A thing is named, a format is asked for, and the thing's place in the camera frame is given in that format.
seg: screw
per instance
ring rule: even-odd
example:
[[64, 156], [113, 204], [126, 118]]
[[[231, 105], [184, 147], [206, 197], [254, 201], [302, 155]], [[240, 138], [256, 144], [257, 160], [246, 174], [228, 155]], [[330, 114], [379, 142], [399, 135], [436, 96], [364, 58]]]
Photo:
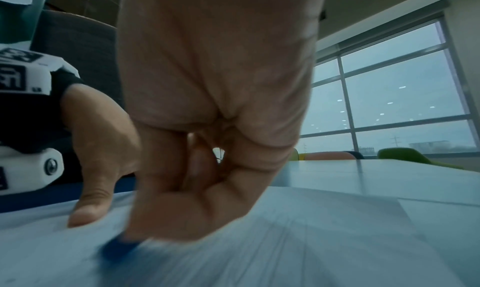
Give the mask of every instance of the screw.
[[45, 162], [45, 165], [43, 166], [43, 169], [45, 170], [45, 173], [48, 176], [52, 176], [53, 174], [55, 174], [58, 168], [59, 168], [58, 163], [53, 158], [47, 159]]

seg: human hand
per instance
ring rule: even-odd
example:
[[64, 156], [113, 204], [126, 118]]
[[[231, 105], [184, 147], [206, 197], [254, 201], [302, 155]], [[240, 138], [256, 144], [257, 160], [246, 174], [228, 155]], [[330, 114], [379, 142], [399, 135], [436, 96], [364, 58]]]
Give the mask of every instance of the human hand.
[[83, 84], [70, 86], [60, 100], [63, 123], [72, 133], [83, 190], [69, 227], [107, 214], [116, 182], [137, 170], [140, 138], [129, 115], [110, 97]]
[[118, 64], [142, 142], [126, 237], [196, 240], [249, 212], [298, 141], [322, 2], [122, 0]]

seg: black sleeve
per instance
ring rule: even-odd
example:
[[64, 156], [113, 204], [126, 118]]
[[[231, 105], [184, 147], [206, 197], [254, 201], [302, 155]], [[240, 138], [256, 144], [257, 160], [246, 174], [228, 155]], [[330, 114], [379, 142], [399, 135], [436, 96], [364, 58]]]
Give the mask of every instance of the black sleeve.
[[0, 142], [21, 153], [38, 153], [69, 141], [60, 115], [60, 99], [73, 84], [74, 74], [59, 70], [51, 77], [50, 95], [0, 93]]

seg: window frame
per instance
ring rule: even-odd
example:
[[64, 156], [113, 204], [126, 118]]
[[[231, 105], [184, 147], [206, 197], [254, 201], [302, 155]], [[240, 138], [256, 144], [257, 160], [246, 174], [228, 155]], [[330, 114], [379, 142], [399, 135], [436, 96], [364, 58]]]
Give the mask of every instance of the window frame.
[[[342, 56], [354, 53], [356, 51], [368, 48], [370, 46], [385, 42], [392, 38], [398, 37], [400, 35], [406, 34], [408, 32], [420, 29], [422, 27], [426, 27], [432, 24], [438, 23], [439, 29], [441, 33], [443, 33], [442, 39], [444, 42], [418, 50], [409, 54], [401, 55], [392, 59], [388, 59], [386, 61], [382, 61], [379, 63], [375, 63], [360, 69], [356, 69], [350, 72], [345, 73], [342, 63]], [[454, 116], [445, 116], [445, 117], [438, 117], [438, 118], [429, 118], [429, 119], [422, 119], [422, 120], [414, 120], [414, 121], [405, 121], [405, 122], [397, 122], [397, 123], [389, 123], [383, 125], [374, 125], [374, 126], [367, 126], [367, 127], [355, 127], [355, 123], [353, 120], [352, 115], [352, 107], [350, 104], [349, 93], [347, 90], [347, 81], [346, 79], [352, 76], [360, 75], [363, 73], [367, 73], [370, 71], [374, 71], [377, 69], [381, 69], [384, 67], [388, 67], [391, 65], [395, 65], [401, 62], [405, 62], [408, 60], [412, 60], [415, 58], [419, 58], [428, 54], [433, 54], [436, 52], [446, 51], [445, 55], [447, 57], [448, 65], [450, 66], [450, 71], [452, 71], [452, 77], [455, 83], [455, 87], [457, 89], [458, 95], [460, 97], [460, 101], [462, 103], [463, 108], [466, 110], [467, 114], [462, 115], [454, 115]], [[357, 44], [350, 45], [339, 51], [320, 58], [316, 61], [315, 66], [321, 65], [323, 63], [337, 60], [338, 67], [340, 71], [340, 75], [330, 77], [318, 82], [313, 83], [311, 86], [312, 88], [326, 85], [332, 82], [341, 81], [341, 86], [343, 89], [344, 95], [344, 102], [346, 106], [346, 112], [348, 116], [348, 122], [350, 125], [349, 129], [345, 130], [336, 130], [336, 131], [329, 131], [329, 132], [320, 132], [320, 133], [312, 133], [312, 134], [305, 134], [301, 135], [301, 139], [305, 138], [314, 138], [314, 137], [322, 137], [322, 136], [332, 136], [332, 135], [340, 135], [340, 134], [351, 134], [352, 142], [353, 142], [353, 149], [355, 151], [359, 151], [359, 144], [357, 140], [357, 133], [359, 132], [367, 132], [367, 131], [375, 131], [375, 130], [386, 130], [386, 129], [393, 129], [393, 128], [400, 128], [400, 127], [411, 127], [411, 126], [421, 126], [421, 125], [429, 125], [429, 124], [437, 124], [437, 123], [446, 123], [446, 122], [454, 122], [454, 121], [467, 121], [470, 125], [470, 131], [472, 133], [473, 139], [475, 141], [476, 146], [480, 149], [480, 139], [479, 139], [479, 131], [480, 131], [480, 118], [479, 113], [475, 107], [474, 100], [472, 95], [470, 94], [470, 87], [467, 83], [465, 74], [462, 70], [460, 65], [460, 60], [457, 56], [457, 52], [455, 50], [455, 46], [453, 45], [452, 38], [450, 36], [449, 29], [447, 27], [447, 23], [445, 21], [445, 17], [443, 12], [438, 12], [427, 16], [425, 18], [418, 19], [414, 22], [404, 24], [400, 28], [395, 28], [390, 31], [384, 31], [382, 34], [377, 36], [373, 36], [366, 41], [361, 41]], [[467, 157], [480, 157], [479, 152], [459, 152], [459, 153], [436, 153], [436, 154], [428, 154], [429, 158], [467, 158]], [[376, 156], [365, 156], [366, 159], [376, 159]]]

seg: white wrist-mounted device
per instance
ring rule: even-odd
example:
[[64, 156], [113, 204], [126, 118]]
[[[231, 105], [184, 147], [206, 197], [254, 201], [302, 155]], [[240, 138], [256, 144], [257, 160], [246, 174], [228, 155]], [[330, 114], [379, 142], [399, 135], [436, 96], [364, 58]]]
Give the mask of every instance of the white wrist-mounted device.
[[[51, 72], [60, 69], [79, 77], [77, 69], [61, 57], [0, 44], [0, 94], [50, 95]], [[63, 171], [62, 155], [55, 149], [23, 154], [0, 144], [0, 196], [41, 189]]]

